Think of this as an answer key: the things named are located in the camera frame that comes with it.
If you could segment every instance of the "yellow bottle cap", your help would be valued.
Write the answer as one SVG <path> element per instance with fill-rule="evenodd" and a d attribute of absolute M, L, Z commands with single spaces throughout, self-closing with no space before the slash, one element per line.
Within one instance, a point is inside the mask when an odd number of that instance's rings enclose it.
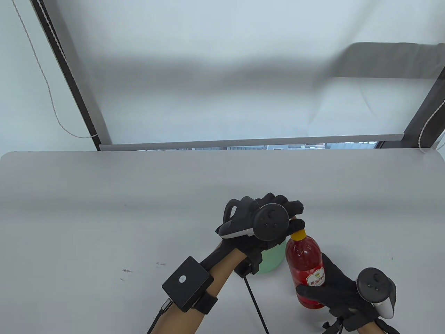
<path fill-rule="evenodd" d="M 304 229 L 291 234 L 291 239 L 295 241 L 301 241 L 305 237 L 306 237 L 306 231 Z"/>

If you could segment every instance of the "red bottle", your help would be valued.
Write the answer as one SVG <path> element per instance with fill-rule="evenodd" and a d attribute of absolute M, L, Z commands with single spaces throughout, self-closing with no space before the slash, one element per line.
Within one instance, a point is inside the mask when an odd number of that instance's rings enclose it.
<path fill-rule="evenodd" d="M 323 285 L 325 274 L 321 250 L 315 240 L 306 235 L 305 230 L 291 235 L 286 245 L 286 259 L 295 287 L 300 284 Z M 298 294 L 297 297 L 301 305 L 308 309 L 316 310 L 324 306 Z"/>

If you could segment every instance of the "hand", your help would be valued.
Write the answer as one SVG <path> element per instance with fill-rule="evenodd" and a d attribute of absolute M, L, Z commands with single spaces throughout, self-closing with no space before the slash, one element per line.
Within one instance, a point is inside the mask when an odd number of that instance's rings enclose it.
<path fill-rule="evenodd" d="M 341 319 L 348 332 L 370 322 L 376 322 L 385 332 L 398 333 L 383 320 L 378 319 L 379 313 L 371 303 L 360 296 L 356 282 L 343 274 L 326 254 L 323 253 L 322 256 L 326 275 L 324 285 L 299 285 L 296 287 L 297 293 L 327 306 L 334 317 Z"/>
<path fill-rule="evenodd" d="M 267 249 L 271 249 L 286 240 L 286 237 L 292 233 L 299 231 L 304 228 L 305 223 L 302 219 L 295 218 L 295 215 L 300 215 L 303 213 L 304 206 L 300 201 L 292 201 L 283 196 L 275 196 L 272 193 L 268 193 L 263 198 L 258 198 L 255 200 L 259 207 L 262 207 L 268 203 L 276 203 L 283 206 L 288 216 L 291 218 L 289 220 L 289 227 L 287 231 L 275 240 L 262 241 L 255 236 L 239 236 L 231 239 L 223 239 L 222 243 L 225 245 L 232 245 L 239 249 L 241 252 L 247 255 L 247 259 L 243 261 L 240 266 L 235 269 L 235 272 L 241 277 L 245 277 L 247 274 L 255 274 L 259 269 L 259 264 L 262 262 L 263 258 L 261 252 Z"/>

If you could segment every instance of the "forearm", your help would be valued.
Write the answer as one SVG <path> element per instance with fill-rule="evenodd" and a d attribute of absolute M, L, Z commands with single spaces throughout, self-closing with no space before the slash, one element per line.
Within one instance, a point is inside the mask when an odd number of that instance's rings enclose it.
<path fill-rule="evenodd" d="M 213 267 L 210 270 L 210 275 L 214 278 L 214 281 L 208 287 L 207 292 L 211 296 L 216 297 L 226 283 L 230 274 L 245 258 L 246 255 L 241 253 L 238 249 L 235 249 L 215 267 Z M 173 304 L 159 319 L 158 324 L 153 330 L 153 334 L 194 334 L 201 324 L 203 318 L 204 314 L 197 310 L 190 309 L 184 313 L 178 309 L 175 304 Z"/>
<path fill-rule="evenodd" d="M 370 322 L 362 328 L 357 329 L 359 334 L 385 334 L 375 322 Z"/>

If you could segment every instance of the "blind cord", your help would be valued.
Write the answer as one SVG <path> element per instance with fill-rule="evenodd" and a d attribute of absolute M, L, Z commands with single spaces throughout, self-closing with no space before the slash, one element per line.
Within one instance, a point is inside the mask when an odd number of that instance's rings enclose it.
<path fill-rule="evenodd" d="M 418 144 L 418 146 L 419 146 L 419 150 L 420 150 L 420 152 L 422 152 L 422 153 L 426 153 L 426 151 L 424 151 L 424 150 L 422 149 L 421 145 L 420 145 L 420 140 L 422 139 L 423 131 L 425 130 L 425 128 L 426 128 L 426 126 L 428 125 L 429 121 L 431 121 L 431 119 L 434 117 L 434 115 L 439 111 L 439 109 L 440 109 L 444 104 L 445 104 L 445 100 L 441 103 L 440 106 L 438 106 L 438 108 L 437 108 L 437 109 L 433 112 L 433 114 L 428 118 L 428 120 L 425 122 L 425 125 L 424 125 L 423 128 L 422 128 L 422 131 L 420 132 L 419 140 L 418 140 L 417 144 Z"/>
<path fill-rule="evenodd" d="M 20 20 L 20 22 L 22 23 L 23 29 L 25 30 L 26 37 L 28 38 L 29 44 L 31 45 L 32 53 L 34 53 L 34 57 L 35 57 L 35 59 L 36 59 L 36 61 L 37 61 L 37 65 L 39 65 L 39 69 L 40 69 L 40 72 L 42 73 L 43 79 L 45 80 L 46 86 L 47 86 L 47 88 L 48 88 L 49 99 L 51 100 L 51 106 L 53 107 L 53 111 L 54 111 L 54 115 L 56 116 L 57 123 L 59 123 L 60 127 L 61 127 L 63 130 L 65 130 L 65 132 L 67 132 L 68 134 L 72 135 L 73 137 L 81 138 L 81 139 L 87 139 L 87 138 L 93 138 L 93 137 L 96 137 L 97 134 L 92 135 L 92 136 L 89 136 L 89 137 L 81 137 L 81 136 L 77 136 L 77 135 L 75 135 L 75 134 L 69 132 L 69 131 L 68 131 L 68 130 L 61 124 L 61 122 L 60 122 L 60 120 L 59 120 L 59 116 L 57 115 L 57 112 L 56 112 L 56 107 L 54 106 L 54 100 L 53 100 L 53 94 L 52 94 L 52 92 L 51 92 L 51 87 L 49 86 L 48 79 L 47 79 L 47 77 L 46 77 L 46 75 L 45 75 L 45 72 L 43 71 L 42 65 L 40 64 L 39 57 L 37 56 L 36 49 L 34 48 L 34 44 L 33 44 L 32 41 L 31 41 L 31 37 L 29 36 L 28 30 L 26 29 L 25 23 L 23 22 L 22 16 L 20 15 L 20 12 L 19 12 L 19 9 L 17 8 L 17 5 L 16 5 L 15 0 L 11 0 L 11 1 L 12 1 L 13 6 L 14 6 L 14 9 L 16 10 L 17 16 L 19 17 L 19 20 Z M 38 2 L 38 4 L 39 4 L 39 6 L 40 6 L 40 9 L 41 9 L 42 13 L 43 13 L 43 16 L 45 17 L 46 23 L 48 24 L 49 29 L 51 30 L 51 33 L 52 33 L 54 39 L 56 40 L 57 46 L 58 46 L 60 52 L 62 53 L 63 59 L 64 59 L 66 65 L 67 65 L 67 67 L 68 67 L 68 69 L 69 69 L 69 65 L 68 65 L 68 62 L 66 61 L 65 54 L 64 54 L 63 51 L 62 51 L 62 48 L 61 48 L 61 46 L 60 46 L 60 44 L 59 44 L 59 41 L 57 40 L 56 34 L 54 33 L 54 31 L 53 31 L 53 29 L 52 29 L 52 27 L 51 27 L 51 24 L 49 24 L 49 19 L 48 19 L 48 17 L 46 16 L 45 11 L 43 10 L 42 4 L 40 3 L 39 0 L 37 0 L 37 2 Z"/>

